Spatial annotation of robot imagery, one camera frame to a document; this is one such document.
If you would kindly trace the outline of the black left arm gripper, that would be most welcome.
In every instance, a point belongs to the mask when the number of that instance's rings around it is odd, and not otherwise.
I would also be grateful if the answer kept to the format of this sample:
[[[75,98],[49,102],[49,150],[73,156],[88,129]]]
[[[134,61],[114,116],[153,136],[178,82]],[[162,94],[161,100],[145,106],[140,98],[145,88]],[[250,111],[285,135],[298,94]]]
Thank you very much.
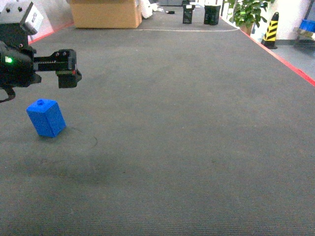
[[[0,89],[7,93],[1,102],[15,98],[14,87],[26,88],[41,83],[35,71],[55,71],[60,89],[77,87],[82,74],[77,69],[76,52],[61,49],[47,57],[34,57],[36,50],[29,46],[28,36],[36,34],[19,23],[0,25]]]

